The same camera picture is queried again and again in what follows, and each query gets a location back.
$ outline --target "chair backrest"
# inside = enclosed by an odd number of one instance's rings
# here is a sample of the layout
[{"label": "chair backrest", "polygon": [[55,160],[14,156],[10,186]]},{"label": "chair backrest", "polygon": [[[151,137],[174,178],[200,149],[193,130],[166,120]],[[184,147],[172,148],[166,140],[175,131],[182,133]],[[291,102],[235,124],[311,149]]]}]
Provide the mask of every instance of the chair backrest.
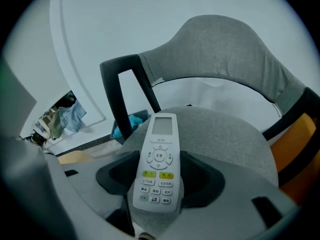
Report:
[{"label": "chair backrest", "polygon": [[227,79],[261,93],[283,115],[305,89],[252,28],[226,16],[193,17],[170,41],[139,57],[152,86],[188,77]]}]

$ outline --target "white wall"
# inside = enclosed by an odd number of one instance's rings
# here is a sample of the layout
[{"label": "white wall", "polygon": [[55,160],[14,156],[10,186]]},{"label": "white wall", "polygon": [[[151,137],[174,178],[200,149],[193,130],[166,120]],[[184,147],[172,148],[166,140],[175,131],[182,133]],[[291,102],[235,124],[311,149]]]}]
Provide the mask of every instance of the white wall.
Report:
[{"label": "white wall", "polygon": [[71,90],[54,50],[49,4],[50,0],[34,0],[12,29],[2,51],[14,75],[36,100],[20,133],[23,138],[30,136],[39,117]]},{"label": "white wall", "polygon": [[[68,143],[62,141],[56,151],[110,133],[113,116],[101,80],[101,62],[162,45],[197,15],[217,14],[244,21],[297,78],[320,94],[319,54],[285,0],[62,0],[61,13],[70,57],[106,120],[90,127],[90,134],[80,132]],[[120,82],[129,113],[152,112],[132,72],[122,73]],[[162,108],[193,103],[243,118],[261,131],[279,119],[261,95],[227,81],[176,80],[157,85],[154,91]]]}]

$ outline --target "blue cloth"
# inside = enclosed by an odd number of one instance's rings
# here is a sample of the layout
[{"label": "blue cloth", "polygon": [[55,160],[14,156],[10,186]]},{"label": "blue cloth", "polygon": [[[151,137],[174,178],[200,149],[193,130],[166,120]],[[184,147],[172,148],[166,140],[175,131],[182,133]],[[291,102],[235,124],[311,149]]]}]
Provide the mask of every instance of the blue cloth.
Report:
[{"label": "blue cloth", "polygon": [[77,133],[80,129],[81,118],[83,118],[86,113],[78,100],[76,100],[71,107],[59,108],[61,126]]},{"label": "blue cloth", "polygon": [[[130,120],[130,124],[131,124],[131,128],[133,129],[134,126],[139,126],[139,125],[142,125],[144,123],[144,121],[137,117],[137,116],[134,116],[133,114],[129,115],[129,120]],[[119,127],[117,126],[115,129],[114,129],[114,132],[112,134],[112,138],[115,138],[115,137],[120,137],[122,136],[120,130],[119,130]]]}]

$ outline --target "remote control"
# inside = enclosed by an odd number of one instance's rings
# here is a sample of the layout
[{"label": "remote control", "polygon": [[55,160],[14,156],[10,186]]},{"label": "remote control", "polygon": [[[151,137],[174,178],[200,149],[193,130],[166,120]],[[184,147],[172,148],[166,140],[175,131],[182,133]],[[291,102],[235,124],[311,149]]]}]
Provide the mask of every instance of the remote control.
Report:
[{"label": "remote control", "polygon": [[133,206],[155,213],[177,209],[180,188],[180,144],[177,117],[150,118],[134,181]]}]

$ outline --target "gray fabric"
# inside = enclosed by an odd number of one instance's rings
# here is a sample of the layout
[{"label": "gray fabric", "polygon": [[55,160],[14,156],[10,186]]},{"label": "gray fabric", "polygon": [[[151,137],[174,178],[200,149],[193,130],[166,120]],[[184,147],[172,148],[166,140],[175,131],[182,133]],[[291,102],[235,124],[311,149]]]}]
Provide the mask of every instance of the gray fabric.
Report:
[{"label": "gray fabric", "polygon": [[227,79],[261,93],[283,115],[305,89],[252,28],[220,15],[189,19],[170,41],[139,57],[152,86],[186,77]]},{"label": "gray fabric", "polygon": [[[160,113],[176,114],[181,150],[252,169],[278,186],[277,168],[270,147],[263,135],[249,123],[193,106],[168,108]],[[148,126],[149,120],[126,140],[118,154],[135,150],[141,152]],[[128,193],[132,219],[155,236],[163,233],[178,216],[178,211],[155,214],[136,209],[133,207],[132,196],[133,186]],[[179,196],[183,197],[183,187]]]}]

